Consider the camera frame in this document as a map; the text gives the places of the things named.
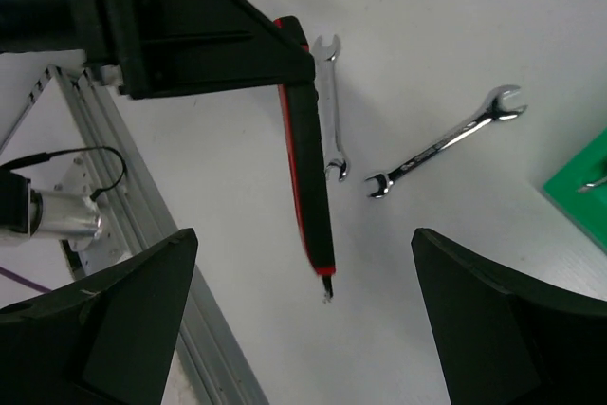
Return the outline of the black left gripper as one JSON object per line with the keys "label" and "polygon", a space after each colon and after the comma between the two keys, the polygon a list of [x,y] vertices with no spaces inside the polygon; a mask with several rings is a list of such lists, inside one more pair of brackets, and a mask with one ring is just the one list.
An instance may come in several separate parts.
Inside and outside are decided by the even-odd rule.
{"label": "black left gripper", "polygon": [[82,50],[89,64],[118,61],[103,0],[1,0],[1,51]]}

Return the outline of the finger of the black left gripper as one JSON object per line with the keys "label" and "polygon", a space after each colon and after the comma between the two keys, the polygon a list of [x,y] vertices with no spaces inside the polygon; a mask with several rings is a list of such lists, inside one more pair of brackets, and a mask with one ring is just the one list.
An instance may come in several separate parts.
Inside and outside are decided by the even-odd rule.
{"label": "finger of the black left gripper", "polygon": [[311,55],[248,0],[104,0],[135,100],[313,80]]}

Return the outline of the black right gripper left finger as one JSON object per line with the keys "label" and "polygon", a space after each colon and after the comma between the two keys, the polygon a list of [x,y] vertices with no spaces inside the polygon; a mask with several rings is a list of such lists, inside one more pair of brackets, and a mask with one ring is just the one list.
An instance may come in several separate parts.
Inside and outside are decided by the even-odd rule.
{"label": "black right gripper left finger", "polygon": [[4,404],[158,404],[198,240],[184,229],[98,273],[1,310]]}

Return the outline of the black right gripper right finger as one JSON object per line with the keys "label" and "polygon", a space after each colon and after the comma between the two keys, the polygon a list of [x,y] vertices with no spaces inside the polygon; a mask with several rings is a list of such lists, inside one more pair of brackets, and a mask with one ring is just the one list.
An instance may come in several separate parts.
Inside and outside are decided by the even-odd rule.
{"label": "black right gripper right finger", "polygon": [[453,404],[603,404],[606,303],[431,229],[412,251]]}

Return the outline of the red utility knife top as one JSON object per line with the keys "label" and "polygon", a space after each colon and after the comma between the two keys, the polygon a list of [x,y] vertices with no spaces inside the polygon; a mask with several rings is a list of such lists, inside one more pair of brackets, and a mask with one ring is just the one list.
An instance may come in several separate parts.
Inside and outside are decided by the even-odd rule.
{"label": "red utility knife top", "polygon": [[323,299],[334,297],[336,261],[324,173],[318,93],[310,78],[278,87],[296,220],[303,251],[322,280]]}

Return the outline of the silver wrench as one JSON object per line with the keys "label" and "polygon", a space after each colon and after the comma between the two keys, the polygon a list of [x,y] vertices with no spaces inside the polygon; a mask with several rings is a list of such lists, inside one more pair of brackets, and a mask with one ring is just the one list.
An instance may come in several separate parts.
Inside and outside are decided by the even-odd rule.
{"label": "silver wrench", "polygon": [[323,37],[319,36],[312,46],[311,53],[317,65],[317,86],[323,113],[325,177],[329,179],[331,173],[336,171],[339,182],[343,182],[349,174],[350,162],[343,150],[340,134],[336,76],[340,51],[340,37],[335,34],[328,45],[324,43]]}
{"label": "silver wrench", "polygon": [[517,119],[526,111],[527,106],[507,108],[505,102],[519,96],[521,90],[522,88],[516,84],[504,84],[491,89],[477,111],[450,129],[449,132],[426,149],[405,160],[390,172],[381,172],[367,177],[364,180],[365,183],[376,185],[376,188],[368,194],[368,197],[373,199],[385,197],[399,179],[480,129],[492,123]]}

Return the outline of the blue screwdriver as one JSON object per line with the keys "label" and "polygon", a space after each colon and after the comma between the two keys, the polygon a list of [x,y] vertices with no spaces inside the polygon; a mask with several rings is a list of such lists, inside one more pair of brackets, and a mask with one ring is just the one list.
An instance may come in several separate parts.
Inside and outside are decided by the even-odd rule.
{"label": "blue screwdriver", "polygon": [[594,181],[590,181],[590,182],[586,182],[584,184],[582,184],[579,188],[578,188],[578,192],[579,193],[586,193],[586,192],[590,192],[592,190],[594,190],[597,187],[600,187],[604,184],[607,183],[607,176],[603,176],[600,179],[594,180]]}

